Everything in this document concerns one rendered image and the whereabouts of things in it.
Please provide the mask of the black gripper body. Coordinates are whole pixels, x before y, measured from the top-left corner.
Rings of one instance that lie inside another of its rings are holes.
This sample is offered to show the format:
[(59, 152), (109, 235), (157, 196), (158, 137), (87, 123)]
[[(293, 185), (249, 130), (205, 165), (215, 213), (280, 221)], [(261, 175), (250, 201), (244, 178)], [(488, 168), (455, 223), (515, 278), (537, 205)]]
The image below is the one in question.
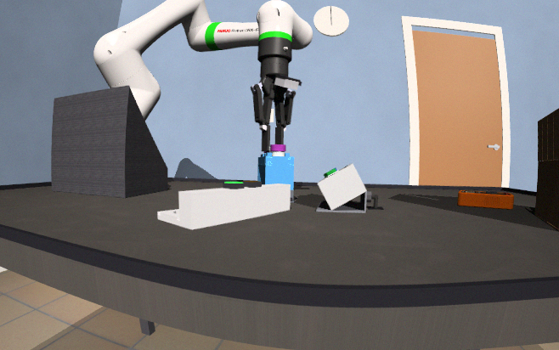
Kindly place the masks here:
[[(288, 76), (289, 61), (279, 57), (269, 57), (261, 60), (261, 70), (259, 83), (262, 83), (262, 91), (266, 97), (269, 96), (270, 86), (274, 83), (275, 74)], [(279, 86), (276, 85), (274, 99), (280, 97)]]

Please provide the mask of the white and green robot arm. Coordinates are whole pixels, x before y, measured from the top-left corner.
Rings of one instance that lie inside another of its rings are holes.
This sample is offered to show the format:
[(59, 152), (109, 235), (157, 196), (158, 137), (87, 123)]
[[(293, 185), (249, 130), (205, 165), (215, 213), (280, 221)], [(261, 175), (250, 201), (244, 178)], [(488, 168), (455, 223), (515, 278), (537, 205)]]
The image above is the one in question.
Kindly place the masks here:
[(313, 39), (311, 26), (280, 0), (266, 2), (257, 12), (257, 23), (212, 23), (205, 0), (166, 0), (102, 36), (93, 51), (95, 64), (110, 88), (130, 86), (145, 121), (160, 99), (161, 88), (141, 55), (180, 23), (194, 51), (258, 46), (259, 62), (279, 57), (290, 63), (292, 49), (303, 49)]

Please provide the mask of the dark grey table edge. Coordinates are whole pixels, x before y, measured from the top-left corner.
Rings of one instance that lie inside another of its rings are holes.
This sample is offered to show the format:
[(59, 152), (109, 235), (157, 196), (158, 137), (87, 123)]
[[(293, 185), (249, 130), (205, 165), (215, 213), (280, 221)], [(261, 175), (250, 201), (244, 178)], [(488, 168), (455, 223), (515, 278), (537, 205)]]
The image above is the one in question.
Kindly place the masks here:
[[(504, 190), (505, 187), (367, 184), (365, 188)], [(119, 274), (257, 302), (330, 308), (409, 308), (559, 297), (559, 276), (423, 285), (319, 285), (247, 279), (148, 262), (0, 224), (0, 238)]]

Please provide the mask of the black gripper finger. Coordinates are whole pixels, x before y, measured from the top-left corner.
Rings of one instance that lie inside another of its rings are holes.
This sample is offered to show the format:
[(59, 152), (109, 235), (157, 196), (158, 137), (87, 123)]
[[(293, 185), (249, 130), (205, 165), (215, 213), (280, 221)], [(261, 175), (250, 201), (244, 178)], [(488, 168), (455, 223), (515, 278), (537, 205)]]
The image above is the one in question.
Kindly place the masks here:
[(262, 151), (269, 151), (270, 146), (270, 116), (272, 110), (272, 103), (274, 99), (274, 92), (276, 85), (274, 83), (270, 86), (269, 96), (265, 94), (262, 96), (262, 83), (251, 86), (253, 94), (254, 116), (255, 122), (259, 123), (259, 128), (262, 130)]
[(279, 86), (279, 98), (274, 99), (276, 119), (275, 144), (284, 144), (284, 131), (286, 130), (286, 125), (291, 124), (293, 99), (296, 95), (296, 91), (291, 91), (288, 88), (284, 96), (284, 90), (283, 87)]

